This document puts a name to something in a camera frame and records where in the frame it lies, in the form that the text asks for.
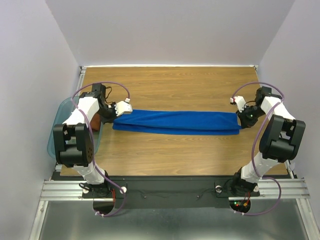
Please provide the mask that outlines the teal plastic bin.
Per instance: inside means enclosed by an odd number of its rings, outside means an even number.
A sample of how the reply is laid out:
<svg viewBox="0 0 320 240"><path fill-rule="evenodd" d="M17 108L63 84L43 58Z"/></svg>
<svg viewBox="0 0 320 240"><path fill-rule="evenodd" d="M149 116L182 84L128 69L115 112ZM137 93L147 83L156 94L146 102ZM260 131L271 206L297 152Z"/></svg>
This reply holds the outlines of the teal plastic bin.
<svg viewBox="0 0 320 240"><path fill-rule="evenodd" d="M47 144L47 152L48 155L53 158L54 160L56 159L55 155L55 145L54 145L54 137L53 137L53 128L57 124L62 124L65 120L67 120L70 116L71 113L74 111L75 106L73 105L71 101L71 97L66 98L58 107L55 119L53 121L53 125L51 128L50 136L48 139L48 144ZM94 137L94 154L97 154L99 146L100 146L100 141L102 138L103 134L103 123L100 123L99 131L93 129L93 137Z"/></svg>

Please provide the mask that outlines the aluminium frame rail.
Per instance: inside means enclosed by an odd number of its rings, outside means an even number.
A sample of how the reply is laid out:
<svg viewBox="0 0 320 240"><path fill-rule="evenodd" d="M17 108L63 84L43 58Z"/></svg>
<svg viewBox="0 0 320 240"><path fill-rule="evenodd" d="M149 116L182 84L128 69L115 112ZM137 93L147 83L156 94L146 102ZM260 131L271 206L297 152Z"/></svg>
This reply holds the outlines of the aluminium frame rail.
<svg viewBox="0 0 320 240"><path fill-rule="evenodd" d="M84 193L79 186L80 181L45 181L42 186L41 201L110 201L110 197L93 197ZM303 179L264 179L258 183L259 192L257 196L250 195L252 200L277 199L281 190L281 199L309 199L310 194L307 184Z"/></svg>

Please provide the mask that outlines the blue towel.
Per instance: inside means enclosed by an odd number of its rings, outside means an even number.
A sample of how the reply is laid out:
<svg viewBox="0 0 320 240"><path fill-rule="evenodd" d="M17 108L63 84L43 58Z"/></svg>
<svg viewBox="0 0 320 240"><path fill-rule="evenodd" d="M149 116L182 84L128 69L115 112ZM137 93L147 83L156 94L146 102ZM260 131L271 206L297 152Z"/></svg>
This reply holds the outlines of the blue towel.
<svg viewBox="0 0 320 240"><path fill-rule="evenodd" d="M238 135L242 127L232 112L157 111L134 109L113 123L117 131L164 135L228 136Z"/></svg>

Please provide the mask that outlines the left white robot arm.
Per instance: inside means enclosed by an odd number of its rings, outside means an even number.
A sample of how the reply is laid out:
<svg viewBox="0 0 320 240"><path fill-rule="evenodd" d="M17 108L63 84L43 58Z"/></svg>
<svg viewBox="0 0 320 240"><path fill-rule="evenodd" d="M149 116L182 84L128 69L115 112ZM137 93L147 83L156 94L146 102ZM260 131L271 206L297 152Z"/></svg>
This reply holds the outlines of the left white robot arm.
<svg viewBox="0 0 320 240"><path fill-rule="evenodd" d="M77 108L61 124L53 126L55 158L58 164L77 171L85 180L80 183L85 198L107 198L112 194L108 173L94 161L95 145L91 121L113 123L117 116L115 102L106 102L107 87L94 83L91 91L79 96Z"/></svg>

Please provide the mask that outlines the brown towel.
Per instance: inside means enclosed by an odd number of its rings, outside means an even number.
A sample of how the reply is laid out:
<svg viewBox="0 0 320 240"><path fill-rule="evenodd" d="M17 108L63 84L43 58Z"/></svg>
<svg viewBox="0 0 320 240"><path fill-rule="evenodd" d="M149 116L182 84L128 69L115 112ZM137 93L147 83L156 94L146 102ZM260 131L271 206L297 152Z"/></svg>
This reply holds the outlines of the brown towel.
<svg viewBox="0 0 320 240"><path fill-rule="evenodd" d="M98 113L96 113L90 121L90 126L93 131L99 132L101 129L101 124L102 124L101 116Z"/></svg>

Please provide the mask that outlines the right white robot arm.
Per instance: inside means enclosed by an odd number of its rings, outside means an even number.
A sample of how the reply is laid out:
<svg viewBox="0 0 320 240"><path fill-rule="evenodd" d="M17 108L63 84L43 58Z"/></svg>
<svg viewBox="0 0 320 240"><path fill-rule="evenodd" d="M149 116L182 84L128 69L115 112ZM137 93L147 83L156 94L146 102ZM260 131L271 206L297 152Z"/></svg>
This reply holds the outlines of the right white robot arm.
<svg viewBox="0 0 320 240"><path fill-rule="evenodd" d="M281 91L273 93L275 88L262 83L256 90L253 105L248 105L236 92L230 97L230 104L237 107L236 115L243 129L253 127L260 117L265 117L253 141L251 161L241 167L230 182L230 191L235 196L257 192L259 180L270 169L293 160L298 154L306 123L288 112L284 94Z"/></svg>

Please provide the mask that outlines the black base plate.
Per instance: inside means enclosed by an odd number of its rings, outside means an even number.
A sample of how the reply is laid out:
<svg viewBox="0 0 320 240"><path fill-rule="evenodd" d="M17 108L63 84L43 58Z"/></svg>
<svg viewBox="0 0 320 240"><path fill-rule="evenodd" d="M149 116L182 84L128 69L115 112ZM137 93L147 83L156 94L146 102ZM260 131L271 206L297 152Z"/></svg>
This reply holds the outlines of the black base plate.
<svg viewBox="0 0 320 240"><path fill-rule="evenodd" d="M127 188L125 209L229 208L232 198L258 193L231 192L231 176L111 176Z"/></svg>

